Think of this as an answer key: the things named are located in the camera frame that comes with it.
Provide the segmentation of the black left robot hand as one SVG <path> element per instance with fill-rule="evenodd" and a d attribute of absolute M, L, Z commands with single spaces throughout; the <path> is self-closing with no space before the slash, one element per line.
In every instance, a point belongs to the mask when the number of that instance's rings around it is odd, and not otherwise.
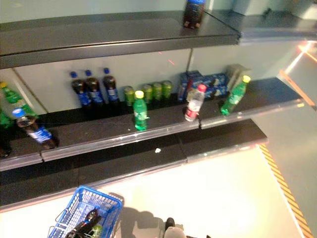
<path fill-rule="evenodd" d="M 77 225 L 73 230 L 71 230 L 65 238 L 84 238 L 84 232 L 83 232 L 84 224 Z"/>

